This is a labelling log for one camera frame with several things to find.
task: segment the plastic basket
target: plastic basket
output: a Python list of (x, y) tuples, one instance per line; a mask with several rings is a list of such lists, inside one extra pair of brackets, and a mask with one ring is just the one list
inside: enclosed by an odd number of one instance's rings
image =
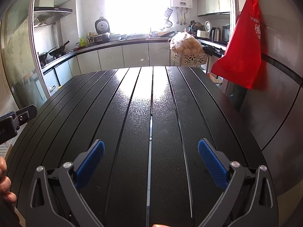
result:
[(207, 62), (207, 54), (189, 54), (182, 55), (171, 50), (171, 59), (176, 62), (179, 66), (197, 66), (204, 65)]

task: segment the electric kettle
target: electric kettle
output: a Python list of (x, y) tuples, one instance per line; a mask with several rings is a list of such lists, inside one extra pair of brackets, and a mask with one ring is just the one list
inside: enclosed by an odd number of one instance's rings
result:
[(210, 30), (209, 38), (212, 42), (220, 42), (221, 41), (221, 30), (217, 27), (213, 27)]

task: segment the frying pan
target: frying pan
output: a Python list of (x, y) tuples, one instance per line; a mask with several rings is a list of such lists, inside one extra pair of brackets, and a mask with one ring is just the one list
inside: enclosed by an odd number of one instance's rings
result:
[(40, 53), (39, 54), (39, 61), (42, 62), (44, 60), (46, 60), (47, 55), (49, 52), (51, 52), (53, 49), (55, 49), (56, 47), (52, 48), (51, 50), (49, 50), (48, 52), (44, 52), (44, 53)]
[(69, 42), (70, 42), (70, 40), (68, 40), (65, 44), (63, 44), (62, 46), (60, 46), (60, 48), (58, 48), (58, 49), (56, 49), (54, 51), (49, 52), (49, 55), (55, 56), (55, 55), (58, 55), (58, 54), (63, 54), (64, 50), (65, 50), (65, 45), (67, 45)]

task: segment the table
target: table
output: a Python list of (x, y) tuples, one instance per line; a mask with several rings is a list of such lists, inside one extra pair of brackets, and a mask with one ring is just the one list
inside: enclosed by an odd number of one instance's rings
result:
[(96, 140), (105, 155), (81, 191), (107, 226), (198, 226), (222, 193), (199, 157), (207, 138), (230, 160), (266, 162), (219, 88), (199, 68), (138, 67), (75, 76), (20, 134), (8, 173), (26, 215), (35, 169), (56, 168)]

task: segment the blue gripper pad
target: blue gripper pad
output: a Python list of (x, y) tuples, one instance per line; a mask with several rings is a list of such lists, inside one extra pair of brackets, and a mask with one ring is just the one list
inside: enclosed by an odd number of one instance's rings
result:
[(98, 143), (83, 160), (82, 164), (74, 174), (76, 189), (82, 189), (87, 185), (91, 176), (93, 175), (93, 172), (104, 155), (104, 149), (104, 143), (102, 141), (98, 141)]
[(215, 184), (225, 190), (228, 186), (229, 172), (204, 140), (199, 142), (198, 152)]

